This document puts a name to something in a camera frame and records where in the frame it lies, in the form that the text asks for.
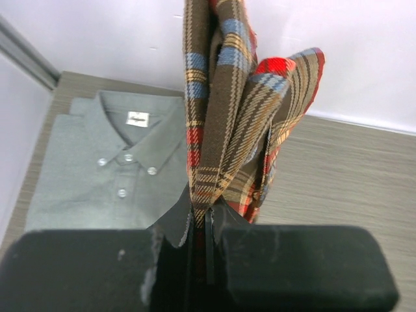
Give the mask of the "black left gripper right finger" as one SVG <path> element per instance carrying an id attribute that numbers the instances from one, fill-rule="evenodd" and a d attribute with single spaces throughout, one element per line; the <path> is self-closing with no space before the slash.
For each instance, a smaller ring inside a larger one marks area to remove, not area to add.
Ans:
<path id="1" fill-rule="evenodd" d="M 220 201 L 205 215 L 214 311 L 392 311 L 399 291 L 364 228 L 255 225 Z"/>

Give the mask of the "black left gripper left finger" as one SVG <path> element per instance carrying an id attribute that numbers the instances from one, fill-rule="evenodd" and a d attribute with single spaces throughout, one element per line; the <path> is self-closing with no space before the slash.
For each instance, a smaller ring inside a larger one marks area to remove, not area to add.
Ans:
<path id="1" fill-rule="evenodd" d="M 2 311 L 188 311 L 189 190 L 148 229 L 38 230 L 1 261 Z"/>

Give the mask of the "red brown plaid shirt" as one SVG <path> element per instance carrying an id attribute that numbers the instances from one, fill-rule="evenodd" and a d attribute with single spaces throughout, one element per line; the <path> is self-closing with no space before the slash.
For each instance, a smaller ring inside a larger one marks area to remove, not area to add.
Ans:
<path id="1" fill-rule="evenodd" d="M 219 198 L 255 219 L 281 145 L 319 89 L 319 48 L 264 60 L 256 48 L 243 1 L 185 3 L 187 169 L 198 226 Z"/>

